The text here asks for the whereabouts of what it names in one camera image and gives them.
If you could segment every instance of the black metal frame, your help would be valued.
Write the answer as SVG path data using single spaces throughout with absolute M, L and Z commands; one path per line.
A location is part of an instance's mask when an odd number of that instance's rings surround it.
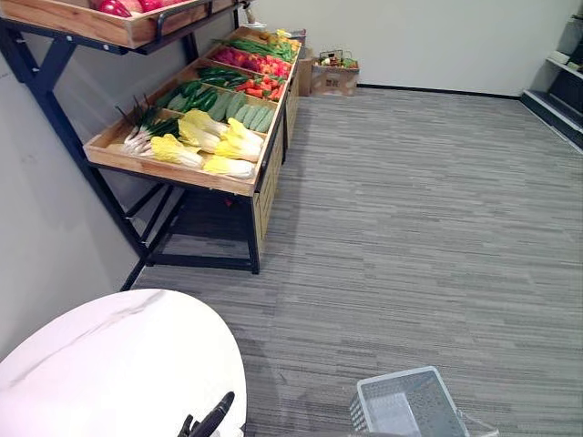
M 175 180 L 152 177 L 142 173 L 131 172 L 121 168 L 101 166 L 89 162 L 85 156 L 83 144 L 79 139 L 77 132 L 71 125 L 65 114 L 65 111 L 60 106 L 54 95 L 53 91 L 55 84 L 66 68 L 67 63 L 75 52 L 77 46 L 87 46 L 96 50 L 102 50 L 120 56 L 123 56 L 130 51 L 139 53 L 141 55 L 148 55 L 180 39 L 183 44 L 187 63 L 190 63 L 199 57 L 193 31 L 203 25 L 210 23 L 219 16 L 224 16 L 230 13 L 233 13 L 234 26 L 237 28 L 239 26 L 238 9 L 241 5 L 243 5 L 243 3 L 247 4 L 248 2 L 238 1 L 235 5 L 216 14 L 214 14 L 212 11 L 212 0 L 199 0 L 198 2 L 193 2 L 188 5 L 177 6 L 170 11 L 160 14 L 156 39 L 152 43 L 146 44 L 136 49 L 111 45 L 67 32 L 60 32 L 54 29 L 48 29 L 45 27 L 29 25 L 9 19 L 0 18 L 0 50 L 5 56 L 6 62 L 12 68 L 12 71 L 14 72 L 17 80 L 29 88 L 37 104 L 41 107 L 43 113 L 45 114 L 48 122 L 51 124 L 56 134 L 63 142 L 70 157 L 76 163 L 86 181 L 96 192 L 98 198 L 106 208 L 109 215 L 115 221 L 116 225 L 129 245 L 138 255 L 138 264 L 130 273 L 128 280 L 122 288 L 123 290 L 127 290 L 131 287 L 133 281 L 144 265 L 152 264 L 170 264 L 178 266 L 221 269 L 246 269 L 250 270 L 254 274 L 258 274 L 260 271 L 260 254 L 258 249 L 258 241 L 255 234 L 253 197 L 233 195 L 232 193 L 227 193 L 220 190 L 192 186 Z M 191 7 L 205 4 L 210 5 L 209 13 L 205 19 L 200 20 L 192 25 L 183 27 L 169 35 L 163 35 L 162 28 L 164 26 L 164 22 L 169 16 L 175 15 L 176 13 L 182 12 Z M 40 66 L 37 64 L 30 50 L 28 49 L 22 33 L 46 36 L 53 40 Z M 276 114 L 277 123 L 283 122 L 284 127 L 287 127 L 287 117 L 285 111 L 286 98 L 287 95 L 282 97 L 283 102 L 281 104 L 281 110 L 278 112 L 278 114 Z M 267 167 L 271 158 L 271 151 L 273 149 L 275 137 L 275 135 L 272 135 L 271 140 L 267 145 L 268 149 L 265 153 L 265 157 L 261 165 L 261 173 L 259 174 L 258 184 L 255 190 L 256 193 L 261 192 L 265 168 Z M 287 128 L 284 129 L 284 156 L 286 150 Z M 112 189 L 106 182 L 105 178 L 101 174 L 101 168 L 108 168 L 138 178 L 153 179 L 157 183 L 132 207 L 125 211 L 120 205 Z M 135 217 L 135 215 L 141 209 L 143 209 L 154 197 L 156 197 L 156 194 L 158 194 L 163 188 L 165 188 L 164 194 L 156 206 L 152 217 L 148 221 L 142 234 L 138 234 L 131 222 L 132 218 Z M 179 197 L 179 200 L 175 203 L 175 205 L 171 208 L 169 214 L 160 225 L 158 232 L 154 235 L 148 244 L 148 238 L 150 237 L 150 234 L 156 223 L 159 221 L 163 210 L 168 205 L 171 194 L 175 188 L 184 188 L 184 192 Z M 170 255 L 157 252 L 159 243 L 170 232 L 171 225 L 179 214 L 188 192 L 205 192 L 207 195 L 210 194 L 213 197 L 231 197 L 238 200 L 238 202 L 242 205 L 241 218 L 244 223 L 245 233 L 248 240 L 250 254 L 248 259 L 211 258 L 198 255 Z

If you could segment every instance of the baseboard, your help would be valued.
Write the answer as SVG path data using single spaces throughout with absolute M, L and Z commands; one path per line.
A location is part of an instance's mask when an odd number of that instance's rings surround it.
M 400 89 L 403 91 L 423 91 L 425 93 L 459 94 L 462 96 L 480 96 L 480 97 L 505 98 L 508 100 L 520 100 L 520 96 L 507 96 L 504 94 L 477 93 L 474 91 L 456 91 L 454 89 L 414 88 L 414 87 L 410 87 L 410 86 L 391 86 L 391 85 L 374 85 L 374 84 L 358 84 L 357 86 L 359 88 Z

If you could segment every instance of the black handle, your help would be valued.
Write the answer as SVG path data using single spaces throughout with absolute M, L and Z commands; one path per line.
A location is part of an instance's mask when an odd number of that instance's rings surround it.
M 173 15 L 179 14 L 184 11 L 188 11 L 194 7 L 209 4 L 209 11 L 207 13 L 207 18 L 212 15 L 212 0 L 197 0 L 192 3 L 187 3 L 184 5 L 173 7 L 168 11 L 164 11 L 160 15 L 158 15 L 158 22 L 156 23 L 156 42 L 159 43 L 162 39 L 162 28 L 164 27 L 164 23 L 166 22 L 167 18 L 170 18 Z

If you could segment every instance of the white wall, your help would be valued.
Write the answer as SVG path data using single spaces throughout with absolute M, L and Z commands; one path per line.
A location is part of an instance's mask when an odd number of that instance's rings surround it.
M 555 50 L 580 0 L 259 0 L 270 28 L 306 28 L 316 53 L 343 48 L 361 83 L 517 96 Z
M 230 20 L 198 32 L 201 50 Z M 42 55 L 47 41 L 26 36 Z M 153 56 L 79 48 L 56 94 L 82 140 L 118 118 L 114 105 L 155 89 L 184 66 L 179 44 Z M 121 287 L 137 261 L 28 89 L 0 56 L 0 360 L 54 317 Z M 121 176 L 128 201 L 148 182 Z

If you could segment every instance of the cardboard box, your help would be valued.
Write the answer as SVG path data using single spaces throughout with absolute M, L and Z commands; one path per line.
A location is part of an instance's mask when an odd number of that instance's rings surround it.
M 354 96 L 360 68 L 312 66 L 312 94 Z
M 298 80 L 300 81 L 300 96 L 307 97 L 312 93 L 312 66 L 315 58 L 300 59 L 298 65 Z

